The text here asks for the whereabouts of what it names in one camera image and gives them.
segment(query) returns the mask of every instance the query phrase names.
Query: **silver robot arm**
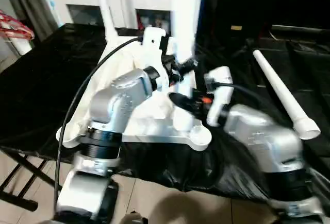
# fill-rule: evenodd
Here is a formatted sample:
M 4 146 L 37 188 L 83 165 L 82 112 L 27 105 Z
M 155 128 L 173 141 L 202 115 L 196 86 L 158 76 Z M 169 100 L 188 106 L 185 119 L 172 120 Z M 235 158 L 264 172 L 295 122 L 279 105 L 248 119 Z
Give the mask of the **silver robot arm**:
M 123 133 L 135 107 L 151 97 L 153 91 L 151 79 L 144 70 L 136 69 L 118 77 L 108 88 L 94 95 L 90 104 L 90 126 Z
M 222 72 L 225 76 L 230 76 L 229 69 Z M 212 78 L 212 75 L 206 75 L 206 80 Z M 218 75 L 218 78 L 226 83 L 226 77 Z M 218 109 L 213 111 L 217 117 L 213 115 L 212 120 L 218 120 L 222 115 L 218 125 L 223 126 L 226 133 L 244 144 L 254 156 L 269 188 L 269 205 L 284 216 L 296 220 L 323 216 L 320 201 L 312 194 L 307 183 L 302 142 L 298 135 L 292 129 L 278 125 L 265 113 L 250 107 L 234 105 L 228 110 L 227 104 L 231 95 L 228 87 L 214 90 L 210 110 Z

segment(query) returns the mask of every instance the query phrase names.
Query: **black cable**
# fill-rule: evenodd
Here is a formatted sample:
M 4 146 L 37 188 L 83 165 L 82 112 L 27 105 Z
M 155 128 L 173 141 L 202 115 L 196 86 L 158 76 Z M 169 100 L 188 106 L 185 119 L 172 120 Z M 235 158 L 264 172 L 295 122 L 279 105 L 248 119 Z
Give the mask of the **black cable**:
M 79 101 L 79 96 L 82 94 L 82 92 L 85 90 L 86 85 L 88 84 L 89 80 L 91 77 L 94 75 L 94 73 L 107 61 L 108 58 L 110 58 L 113 54 L 115 54 L 117 51 L 119 51 L 121 48 L 124 46 L 134 42 L 134 41 L 140 41 L 142 42 L 142 37 L 137 37 L 130 39 L 126 41 L 125 43 L 121 44 L 117 48 L 115 48 L 112 52 L 110 52 L 108 55 L 106 55 L 99 63 L 98 65 L 92 70 L 92 72 L 86 77 L 86 79 L 83 81 L 83 83 L 80 85 L 78 91 L 76 92 L 69 108 L 68 111 L 65 115 L 62 128 L 61 128 L 61 133 L 60 133 L 60 138 L 58 141 L 58 151 L 57 151 L 57 159 L 56 159 L 56 168 L 55 168 L 55 187 L 54 187 L 54 214 L 56 213 L 56 204 L 57 204 L 57 198 L 58 198 L 58 186 L 59 186 L 59 174 L 60 174 L 60 164 L 61 164 L 61 151 L 62 151 L 62 145 L 63 145 L 63 137 L 64 137 L 64 131 L 65 127 L 67 125 L 68 119 L 70 117 L 70 114 L 72 112 L 73 107 L 75 106 L 76 102 Z
M 245 88 L 243 86 L 240 85 L 236 85 L 236 84 L 230 84 L 230 83 L 219 83 L 219 82 L 215 82 L 212 84 L 214 87 L 221 87 L 221 86 L 225 86 L 225 87 L 232 87 L 234 89 L 239 90 L 240 92 L 254 98 L 256 101 L 258 101 L 258 103 L 263 104 L 265 107 L 267 107 L 270 111 L 272 110 L 277 110 L 277 107 L 272 104 L 269 100 L 267 100 L 266 98 L 262 97 L 260 94 L 257 94 L 255 92 L 253 92 L 252 90 Z M 283 117 L 279 114 L 276 114 L 276 118 L 278 119 L 278 122 L 283 123 Z

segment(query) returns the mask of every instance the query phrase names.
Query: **white pole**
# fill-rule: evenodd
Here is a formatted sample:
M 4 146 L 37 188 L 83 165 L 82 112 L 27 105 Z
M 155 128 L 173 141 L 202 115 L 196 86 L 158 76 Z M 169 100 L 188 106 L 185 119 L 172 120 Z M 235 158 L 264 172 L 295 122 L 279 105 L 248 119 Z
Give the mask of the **white pole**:
M 107 0 L 98 0 L 100 3 L 100 10 L 102 14 L 102 19 L 105 27 L 105 39 L 107 43 L 110 42 L 110 38 L 116 38 L 118 36 L 113 22 L 112 22 L 112 17 L 110 13 L 110 8 L 108 5 Z
M 194 55 L 194 14 L 196 0 L 172 0 L 172 33 L 175 37 L 176 60 L 184 63 Z M 195 86 L 195 74 L 189 73 L 178 85 L 177 92 L 191 97 Z M 193 126 L 193 116 L 185 110 L 175 107 L 173 126 L 179 131 L 189 131 Z
M 259 50 L 255 50 L 253 56 L 257 60 L 275 93 L 282 102 L 282 105 L 289 114 L 293 122 L 293 128 L 296 130 L 299 137 L 303 140 L 317 137 L 321 133 L 320 128 L 313 119 L 307 116 L 263 54 Z

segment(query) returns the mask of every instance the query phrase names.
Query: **curtain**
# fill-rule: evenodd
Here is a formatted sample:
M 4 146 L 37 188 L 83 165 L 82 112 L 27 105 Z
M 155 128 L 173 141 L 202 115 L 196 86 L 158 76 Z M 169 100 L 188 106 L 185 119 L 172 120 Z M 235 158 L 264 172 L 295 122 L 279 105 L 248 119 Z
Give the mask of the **curtain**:
M 20 0 L 20 3 L 32 24 L 31 29 L 40 41 L 46 39 L 58 28 L 46 0 Z

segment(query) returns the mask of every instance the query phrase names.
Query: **white cloth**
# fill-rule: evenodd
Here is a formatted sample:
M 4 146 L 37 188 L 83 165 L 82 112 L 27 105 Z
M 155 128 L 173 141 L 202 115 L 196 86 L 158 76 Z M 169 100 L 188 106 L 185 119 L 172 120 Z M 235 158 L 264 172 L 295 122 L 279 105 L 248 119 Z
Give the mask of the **white cloth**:
M 122 44 L 133 37 L 117 37 L 117 44 Z M 116 46 L 116 43 L 108 43 L 100 58 L 102 60 Z M 167 54 L 173 53 L 173 40 L 169 39 Z M 98 71 L 93 75 L 88 86 L 71 118 L 67 123 L 64 133 L 63 145 L 67 148 L 72 148 L 78 145 L 75 141 L 79 135 L 86 132 L 89 115 L 89 103 L 96 92 L 108 87 L 115 78 L 135 69 L 143 68 L 144 62 L 142 59 L 143 50 L 139 42 L 133 42 L 116 52 L 110 57 Z M 154 92 L 153 96 L 138 106 L 132 117 L 143 118 L 165 118 L 172 112 L 172 103 L 167 97 L 167 93 Z M 56 139 L 59 140 L 61 128 L 56 133 Z

